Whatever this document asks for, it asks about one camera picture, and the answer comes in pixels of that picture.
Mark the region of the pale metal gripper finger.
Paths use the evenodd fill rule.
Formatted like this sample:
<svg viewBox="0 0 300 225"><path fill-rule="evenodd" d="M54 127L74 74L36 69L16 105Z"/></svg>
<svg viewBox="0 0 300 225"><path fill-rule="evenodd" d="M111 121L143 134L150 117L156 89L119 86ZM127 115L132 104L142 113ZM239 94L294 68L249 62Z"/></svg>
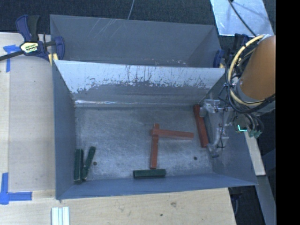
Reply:
<svg viewBox="0 0 300 225"><path fill-rule="evenodd" d="M226 125L219 123L217 127L212 130L212 137L207 145L210 156L212 158L220 157L226 148L228 140L229 136L226 131Z"/></svg>
<svg viewBox="0 0 300 225"><path fill-rule="evenodd" d="M200 106L199 116L227 120L233 115L233 109L219 99L205 99Z"/></svg>

